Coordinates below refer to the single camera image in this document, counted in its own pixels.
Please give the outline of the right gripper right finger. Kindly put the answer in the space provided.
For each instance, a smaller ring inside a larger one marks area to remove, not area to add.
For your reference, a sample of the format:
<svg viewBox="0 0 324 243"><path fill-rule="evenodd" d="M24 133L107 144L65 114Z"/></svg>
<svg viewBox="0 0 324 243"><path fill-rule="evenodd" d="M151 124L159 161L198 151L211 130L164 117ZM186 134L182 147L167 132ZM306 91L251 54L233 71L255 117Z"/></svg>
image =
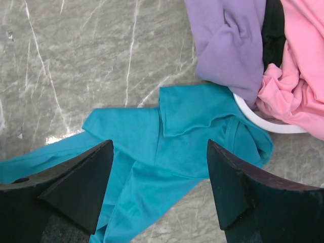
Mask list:
<svg viewBox="0 0 324 243"><path fill-rule="evenodd" d="M227 242L323 242L323 189L260 169L209 140L207 163Z"/></svg>

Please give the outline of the teal t shirt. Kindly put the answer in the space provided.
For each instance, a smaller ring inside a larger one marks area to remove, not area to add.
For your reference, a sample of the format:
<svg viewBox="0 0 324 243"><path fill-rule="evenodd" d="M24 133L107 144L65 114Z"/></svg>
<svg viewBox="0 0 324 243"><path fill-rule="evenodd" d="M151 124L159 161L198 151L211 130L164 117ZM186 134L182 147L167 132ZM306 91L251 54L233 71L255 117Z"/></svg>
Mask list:
<svg viewBox="0 0 324 243"><path fill-rule="evenodd" d="M269 134L248 121L224 86L162 87L153 108L99 108L83 131L1 162L5 183L48 169L112 140L114 158L90 242L129 242L209 177L213 140L257 167L269 162Z"/></svg>

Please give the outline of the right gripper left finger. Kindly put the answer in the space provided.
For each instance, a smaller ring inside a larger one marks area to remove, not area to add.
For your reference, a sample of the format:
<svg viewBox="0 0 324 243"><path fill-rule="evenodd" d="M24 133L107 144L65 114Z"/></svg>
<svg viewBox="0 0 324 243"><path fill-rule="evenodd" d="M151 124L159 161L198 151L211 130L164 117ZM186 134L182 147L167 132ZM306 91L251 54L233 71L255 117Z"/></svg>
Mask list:
<svg viewBox="0 0 324 243"><path fill-rule="evenodd" d="M88 242L113 163L106 140L59 165L1 184L1 242Z"/></svg>

